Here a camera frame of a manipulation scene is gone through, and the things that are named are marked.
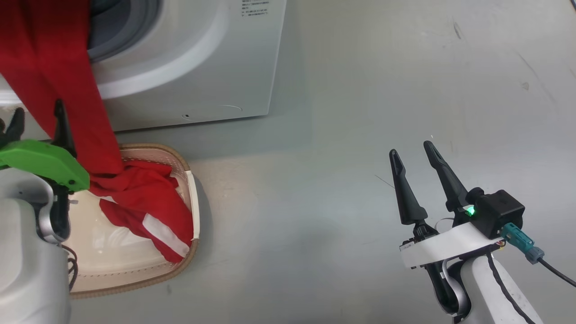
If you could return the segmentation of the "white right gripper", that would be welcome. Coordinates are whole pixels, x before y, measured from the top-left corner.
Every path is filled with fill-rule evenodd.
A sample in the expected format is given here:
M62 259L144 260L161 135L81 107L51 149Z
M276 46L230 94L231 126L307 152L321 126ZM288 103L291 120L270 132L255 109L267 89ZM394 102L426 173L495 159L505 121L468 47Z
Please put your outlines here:
M446 209L449 212L463 210L468 205L467 189L431 141L424 141L423 147L430 165L440 179L446 197ZM420 206L407 181L406 169L397 150L390 150L389 160L401 224L424 224L428 214ZM472 223L466 223L421 242L403 244L400 246L400 255L406 267L418 267L458 257L500 240L500 236L486 238Z

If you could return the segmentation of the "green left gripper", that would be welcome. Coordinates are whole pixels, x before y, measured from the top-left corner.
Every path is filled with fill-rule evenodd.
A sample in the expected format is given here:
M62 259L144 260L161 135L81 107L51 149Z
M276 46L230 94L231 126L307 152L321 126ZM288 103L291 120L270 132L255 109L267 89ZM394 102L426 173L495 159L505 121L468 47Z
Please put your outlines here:
M5 144L0 151L1 168L16 168L54 181L72 192L89 189L89 173L76 160L77 152L66 107L55 101L56 127L53 145L34 139L21 140L25 131L25 111L18 107L5 131Z

